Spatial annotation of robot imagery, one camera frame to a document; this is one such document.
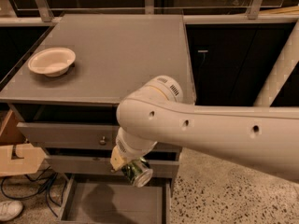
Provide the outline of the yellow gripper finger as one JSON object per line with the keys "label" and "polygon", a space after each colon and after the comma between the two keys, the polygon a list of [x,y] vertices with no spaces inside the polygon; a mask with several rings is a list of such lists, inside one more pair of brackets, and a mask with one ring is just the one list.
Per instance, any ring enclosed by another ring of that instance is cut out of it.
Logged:
{"label": "yellow gripper finger", "polygon": [[130,161],[126,152],[121,151],[119,147],[112,149],[110,164],[114,171],[119,171],[123,166]]}

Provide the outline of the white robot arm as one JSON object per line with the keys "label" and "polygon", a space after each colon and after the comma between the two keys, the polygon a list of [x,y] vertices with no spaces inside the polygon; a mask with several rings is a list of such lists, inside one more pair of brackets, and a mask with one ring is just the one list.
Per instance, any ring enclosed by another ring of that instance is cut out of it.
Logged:
{"label": "white robot arm", "polygon": [[179,84],[158,76],[120,102],[120,128],[110,158],[114,170],[161,142],[299,180],[298,108],[196,106],[182,100]]}

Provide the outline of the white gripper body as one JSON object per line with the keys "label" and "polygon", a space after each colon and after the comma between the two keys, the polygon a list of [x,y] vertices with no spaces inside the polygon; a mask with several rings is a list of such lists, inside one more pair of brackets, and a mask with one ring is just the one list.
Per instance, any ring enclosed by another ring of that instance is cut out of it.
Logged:
{"label": "white gripper body", "polygon": [[116,137],[115,160],[127,163],[138,159],[151,152],[156,144],[156,141],[137,137],[119,128]]}

